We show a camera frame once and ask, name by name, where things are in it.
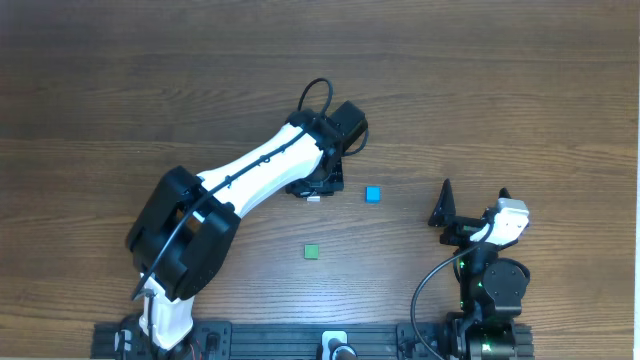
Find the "small block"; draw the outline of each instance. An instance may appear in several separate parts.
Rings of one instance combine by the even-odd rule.
[[[320,255],[319,245],[305,245],[304,246],[304,258],[307,260],[318,260]]]
[[[367,186],[365,191],[365,201],[370,204],[377,204],[380,202],[380,187]]]

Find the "green block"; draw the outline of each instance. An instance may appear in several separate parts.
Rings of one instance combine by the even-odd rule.
[[[318,260],[320,255],[320,246],[318,245],[305,245],[304,246],[304,258],[307,260]]]

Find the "blue block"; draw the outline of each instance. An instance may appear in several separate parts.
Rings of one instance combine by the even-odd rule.
[[[367,186],[365,191],[365,201],[370,204],[377,204],[380,202],[380,187]]]

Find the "wood grain surface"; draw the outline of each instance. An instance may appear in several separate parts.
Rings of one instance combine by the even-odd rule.
[[[502,186],[531,210],[503,256],[532,271],[539,359],[631,357],[638,4],[616,0],[0,1],[0,355],[87,357],[141,308],[124,237],[160,176],[268,140],[318,76],[369,145],[344,192],[252,211],[196,317],[408,321],[454,250],[426,225],[449,177],[462,215]],[[457,304],[447,269],[419,320]]]

